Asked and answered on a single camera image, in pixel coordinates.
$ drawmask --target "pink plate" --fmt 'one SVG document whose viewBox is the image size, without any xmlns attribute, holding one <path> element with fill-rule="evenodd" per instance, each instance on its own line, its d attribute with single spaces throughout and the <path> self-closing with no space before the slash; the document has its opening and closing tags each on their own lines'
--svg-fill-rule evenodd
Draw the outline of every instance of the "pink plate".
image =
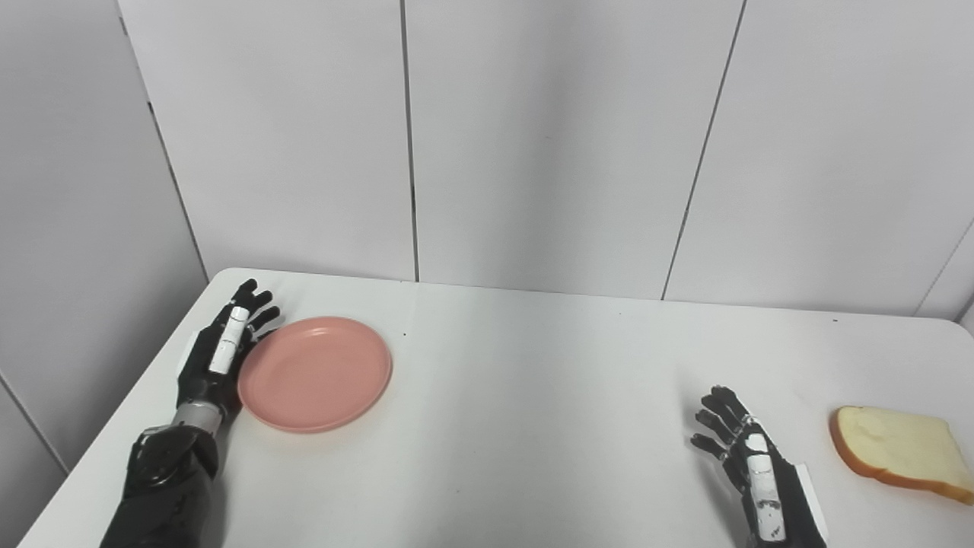
<svg viewBox="0 0 974 548">
<path fill-rule="evenodd" d="M 348 318 L 309 318 L 268 335 L 241 370 L 243 406 L 288 432 L 323 432 L 351 422 L 382 396 L 393 374 L 378 333 Z"/>
</svg>

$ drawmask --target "robotic hand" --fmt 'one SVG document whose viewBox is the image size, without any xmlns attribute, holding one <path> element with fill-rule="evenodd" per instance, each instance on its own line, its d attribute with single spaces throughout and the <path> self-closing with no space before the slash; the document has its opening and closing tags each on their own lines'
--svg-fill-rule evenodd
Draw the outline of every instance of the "robotic hand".
<svg viewBox="0 0 974 548">
<path fill-rule="evenodd" d="M 803 464 L 784 459 L 758 420 L 737 395 L 714 386 L 700 402 L 698 422 L 714 431 L 716 440 L 694 434 L 691 443 L 717 457 L 741 503 L 755 548 L 825 548 L 828 532 L 811 478 Z"/>
<path fill-rule="evenodd" d="M 213 322 L 196 336 L 179 375 L 172 424 L 150 428 L 129 455 L 122 502 L 101 548 L 197 548 L 219 467 L 215 434 L 241 408 L 241 364 L 281 312 L 271 293 L 244 282 Z"/>
</svg>

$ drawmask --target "tabletop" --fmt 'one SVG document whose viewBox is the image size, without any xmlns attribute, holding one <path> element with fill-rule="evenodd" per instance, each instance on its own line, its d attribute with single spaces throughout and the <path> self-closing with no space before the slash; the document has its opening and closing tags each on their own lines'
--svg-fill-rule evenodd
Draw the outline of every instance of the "tabletop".
<svg viewBox="0 0 974 548">
<path fill-rule="evenodd" d="M 807 463 L 830 548 L 974 538 L 974 509 L 853 474 L 827 423 L 842 405 L 940 416 L 974 464 L 974 338 L 956 324 L 234 268 L 206 288 L 21 548 L 97 546 L 132 442 L 171 420 L 191 332 L 249 277 L 286 322 L 334 315 L 375 329 L 393 377 L 369 412 L 330 432 L 289 434 L 243 411 L 209 548 L 740 546 L 738 497 L 688 442 L 713 384 Z"/>
</svg>

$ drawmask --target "white wall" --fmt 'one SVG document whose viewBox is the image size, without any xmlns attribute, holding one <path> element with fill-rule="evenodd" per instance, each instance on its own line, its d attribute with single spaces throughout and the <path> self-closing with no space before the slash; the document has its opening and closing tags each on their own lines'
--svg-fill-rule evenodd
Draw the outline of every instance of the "white wall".
<svg viewBox="0 0 974 548">
<path fill-rule="evenodd" d="M 0 386 L 0 546 L 17 545 L 64 476 Z"/>
<path fill-rule="evenodd" d="M 206 283 L 111 0 L 0 3 L 0 181 L 0 372 L 70 467 Z M 22 421 L 3 546 L 59 482 Z"/>
<path fill-rule="evenodd" d="M 974 218 L 972 18 L 749 2 L 666 298 L 914 314 Z"/>
<path fill-rule="evenodd" d="M 120 5 L 211 276 L 415 278 L 397 1 Z"/>
<path fill-rule="evenodd" d="M 754 0 L 694 186 L 741 4 L 522 4 L 123 0 L 208 269 L 415 259 L 430 282 L 951 319 L 974 292 L 974 8 Z"/>
<path fill-rule="evenodd" d="M 421 279 L 659 298 L 739 11 L 407 2 Z"/>
</svg>

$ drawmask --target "bread slice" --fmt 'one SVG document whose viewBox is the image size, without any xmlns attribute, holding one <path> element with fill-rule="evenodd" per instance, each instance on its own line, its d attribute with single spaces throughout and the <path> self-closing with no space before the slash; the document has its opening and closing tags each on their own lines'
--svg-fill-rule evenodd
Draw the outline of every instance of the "bread slice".
<svg viewBox="0 0 974 548">
<path fill-rule="evenodd" d="M 836 450 L 853 472 L 974 505 L 974 478 L 947 421 L 880 408 L 838 408 L 829 421 Z"/>
</svg>

